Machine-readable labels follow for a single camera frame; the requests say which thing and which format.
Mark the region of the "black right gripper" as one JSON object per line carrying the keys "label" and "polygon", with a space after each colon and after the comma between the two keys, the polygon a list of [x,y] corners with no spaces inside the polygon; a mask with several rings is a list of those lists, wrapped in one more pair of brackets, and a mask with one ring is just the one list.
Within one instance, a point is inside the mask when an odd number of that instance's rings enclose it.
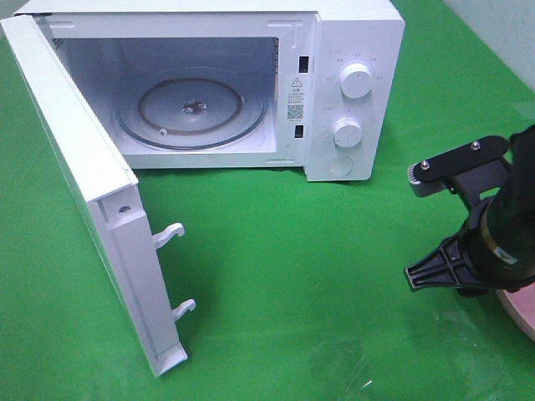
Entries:
{"label": "black right gripper", "polygon": [[505,183],[481,193],[455,234],[405,269],[412,290],[455,288],[463,297],[534,283],[534,172],[511,166]]}

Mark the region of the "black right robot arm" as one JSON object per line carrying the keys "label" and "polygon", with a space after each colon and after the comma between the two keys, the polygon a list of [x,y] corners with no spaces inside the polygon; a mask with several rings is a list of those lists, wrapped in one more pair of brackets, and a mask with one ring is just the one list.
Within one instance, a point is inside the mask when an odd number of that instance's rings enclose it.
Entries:
{"label": "black right robot arm", "polygon": [[468,216],[458,232],[405,269],[412,290],[449,287],[465,297],[516,292],[534,282],[534,128],[490,135],[411,165],[425,197],[448,190]]}

